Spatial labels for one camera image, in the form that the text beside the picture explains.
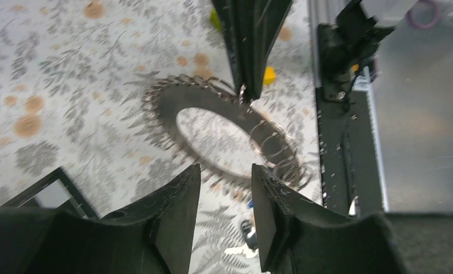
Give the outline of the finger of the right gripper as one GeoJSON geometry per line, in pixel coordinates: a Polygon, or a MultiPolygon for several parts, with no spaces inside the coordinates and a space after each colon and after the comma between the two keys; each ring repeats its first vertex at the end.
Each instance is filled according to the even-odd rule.
{"type": "Polygon", "coordinates": [[[221,23],[231,73],[237,93],[251,87],[251,2],[212,1],[221,23]]]}
{"type": "Polygon", "coordinates": [[[292,1],[246,1],[246,100],[261,96],[267,59],[292,6],[292,1]]]}

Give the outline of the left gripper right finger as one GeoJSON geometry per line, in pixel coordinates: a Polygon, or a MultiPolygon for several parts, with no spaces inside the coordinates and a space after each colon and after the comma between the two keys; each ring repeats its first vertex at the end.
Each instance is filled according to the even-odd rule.
{"type": "Polygon", "coordinates": [[[332,212],[252,165],[260,268],[270,273],[407,273],[387,219],[332,212]]]}

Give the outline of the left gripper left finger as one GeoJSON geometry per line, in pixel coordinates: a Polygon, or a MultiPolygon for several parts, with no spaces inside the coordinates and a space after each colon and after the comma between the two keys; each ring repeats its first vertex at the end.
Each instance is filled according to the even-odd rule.
{"type": "Polygon", "coordinates": [[[201,169],[193,164],[97,219],[0,206],[0,273],[187,273],[201,169]]]}

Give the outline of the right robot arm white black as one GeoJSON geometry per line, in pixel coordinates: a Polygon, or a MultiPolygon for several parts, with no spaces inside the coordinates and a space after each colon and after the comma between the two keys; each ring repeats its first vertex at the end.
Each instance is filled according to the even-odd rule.
{"type": "MultiPolygon", "coordinates": [[[[293,1],[213,1],[226,44],[235,93],[242,103],[262,94],[267,59],[290,12],[293,1]]],[[[335,23],[316,29],[320,47],[323,97],[347,102],[354,81],[347,75],[354,64],[374,55],[379,43],[394,31],[369,17],[361,1],[349,1],[335,23]]]]}

